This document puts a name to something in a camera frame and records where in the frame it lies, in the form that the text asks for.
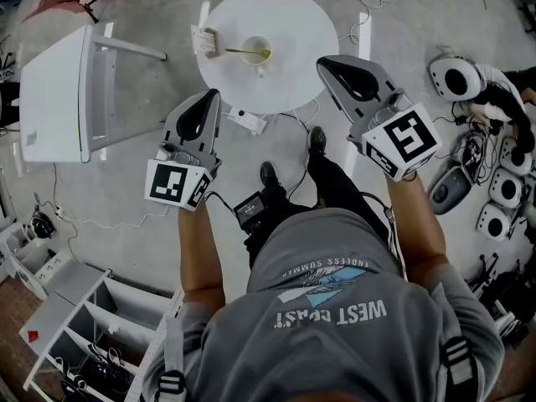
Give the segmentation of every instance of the white power adapter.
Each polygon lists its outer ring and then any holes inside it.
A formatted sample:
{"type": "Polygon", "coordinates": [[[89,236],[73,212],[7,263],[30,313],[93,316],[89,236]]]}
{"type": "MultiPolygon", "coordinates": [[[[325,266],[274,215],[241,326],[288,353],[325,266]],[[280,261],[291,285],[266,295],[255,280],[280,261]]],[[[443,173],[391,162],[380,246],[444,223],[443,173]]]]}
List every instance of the white power adapter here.
{"type": "Polygon", "coordinates": [[[250,130],[254,136],[259,136],[262,134],[266,127],[265,120],[260,119],[259,117],[247,111],[237,109],[236,107],[231,108],[231,111],[227,117],[230,121],[236,122],[237,124],[250,130]]]}

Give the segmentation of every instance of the black shoe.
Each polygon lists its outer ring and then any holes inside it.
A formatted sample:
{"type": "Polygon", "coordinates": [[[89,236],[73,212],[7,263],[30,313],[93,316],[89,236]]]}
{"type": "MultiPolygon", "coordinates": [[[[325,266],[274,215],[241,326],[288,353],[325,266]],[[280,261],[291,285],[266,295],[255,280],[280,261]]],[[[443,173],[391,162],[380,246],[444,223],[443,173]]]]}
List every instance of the black shoe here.
{"type": "Polygon", "coordinates": [[[325,155],[326,141],[324,130],[319,126],[313,127],[309,133],[309,153],[321,153],[325,155]]]}
{"type": "Polygon", "coordinates": [[[277,171],[274,164],[269,161],[264,161],[260,166],[260,180],[265,188],[279,186],[277,179],[277,171]]]}

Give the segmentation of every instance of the concrete floor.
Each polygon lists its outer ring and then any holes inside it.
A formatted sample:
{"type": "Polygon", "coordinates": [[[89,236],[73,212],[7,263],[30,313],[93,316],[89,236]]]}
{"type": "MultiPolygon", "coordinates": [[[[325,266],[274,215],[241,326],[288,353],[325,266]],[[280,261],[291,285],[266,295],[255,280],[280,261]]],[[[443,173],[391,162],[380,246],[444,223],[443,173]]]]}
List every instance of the concrete floor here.
{"type": "MultiPolygon", "coordinates": [[[[19,67],[55,41],[90,23],[85,14],[50,10],[22,23],[38,0],[23,0],[11,20],[7,48],[18,51],[19,67]]],[[[191,49],[189,25],[198,22],[204,0],[110,0],[99,2],[95,14],[114,23],[113,36],[167,52],[165,63],[153,59],[120,55],[117,62],[116,119],[118,126],[158,121],[194,92],[206,88],[191,49]]],[[[223,0],[210,0],[212,7],[223,0]]],[[[363,6],[355,0],[314,0],[329,15],[339,35],[357,22],[363,6]]],[[[523,20],[513,0],[394,0],[373,11],[371,59],[382,64],[414,101],[422,101],[432,117],[450,115],[450,105],[435,93],[425,67],[438,53],[437,45],[447,44],[473,59],[503,70],[520,70],[533,65],[534,37],[523,31],[523,20]]],[[[341,54],[358,54],[349,39],[341,41],[341,54]]],[[[351,146],[346,142],[348,122],[338,114],[326,92],[318,96],[320,112],[316,123],[327,133],[327,155],[343,165],[351,146]]],[[[310,103],[297,109],[307,119],[315,109],[310,103]]],[[[440,156],[451,150],[462,127],[438,121],[444,142],[440,156]]],[[[147,134],[96,152],[88,164],[58,164],[56,200],[65,213],[77,219],[93,219],[100,224],[121,221],[138,224],[145,213],[162,213],[163,206],[143,199],[146,162],[154,157],[158,133],[147,134]]],[[[265,160],[274,161],[281,181],[290,188],[301,177],[305,154],[305,133],[289,118],[280,116],[261,137],[253,137],[240,126],[222,118],[216,149],[224,161],[212,188],[232,206],[261,188],[258,168],[265,160]]],[[[22,162],[16,136],[0,139],[0,163],[20,218],[29,216],[34,192],[42,201],[52,199],[52,166],[22,162]]],[[[442,165],[433,159],[421,171],[428,184],[442,165]]],[[[350,170],[362,190],[388,200],[383,174],[363,157],[350,170]]],[[[513,239],[501,244],[476,232],[475,223],[488,198],[487,186],[475,187],[460,207],[440,217],[446,233],[448,255],[464,276],[477,268],[478,256],[496,251],[499,269],[516,260],[526,260],[531,245],[523,236],[524,225],[513,239]]],[[[316,191],[309,177],[293,200],[313,205],[316,191]]],[[[224,268],[228,299],[245,292],[249,275],[245,235],[217,199],[209,200],[216,244],[224,268]]],[[[100,229],[93,224],[76,224],[79,236],[71,244],[79,260],[117,275],[172,291],[178,285],[177,211],[166,217],[149,217],[139,229],[100,229]]],[[[59,226],[56,243],[65,245],[73,235],[67,224],[59,226]]]]}

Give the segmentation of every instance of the mug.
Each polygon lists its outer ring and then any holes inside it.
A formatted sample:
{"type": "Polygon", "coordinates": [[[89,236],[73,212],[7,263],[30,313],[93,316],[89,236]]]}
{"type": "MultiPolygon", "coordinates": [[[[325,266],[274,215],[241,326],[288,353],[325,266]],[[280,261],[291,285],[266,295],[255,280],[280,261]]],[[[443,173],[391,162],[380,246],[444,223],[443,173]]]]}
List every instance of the mug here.
{"type": "Polygon", "coordinates": [[[251,52],[262,52],[263,50],[270,51],[270,56],[268,58],[265,58],[260,54],[240,54],[242,61],[248,65],[254,66],[255,72],[260,78],[265,77],[266,72],[262,65],[266,64],[273,54],[270,42],[261,36],[251,36],[242,43],[240,50],[248,50],[251,52]]]}

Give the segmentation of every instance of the spoon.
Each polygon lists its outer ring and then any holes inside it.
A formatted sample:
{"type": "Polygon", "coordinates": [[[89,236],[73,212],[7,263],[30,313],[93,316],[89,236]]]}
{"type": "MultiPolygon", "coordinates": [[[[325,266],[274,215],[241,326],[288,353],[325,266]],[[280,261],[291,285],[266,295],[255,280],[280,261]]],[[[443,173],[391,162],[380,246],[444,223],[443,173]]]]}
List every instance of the spoon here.
{"type": "Polygon", "coordinates": [[[241,53],[241,54],[258,54],[258,55],[262,55],[265,58],[270,58],[270,54],[271,54],[271,52],[268,49],[263,50],[262,52],[253,52],[252,50],[239,50],[239,49],[227,48],[226,51],[227,52],[238,52],[238,53],[241,53]]]}

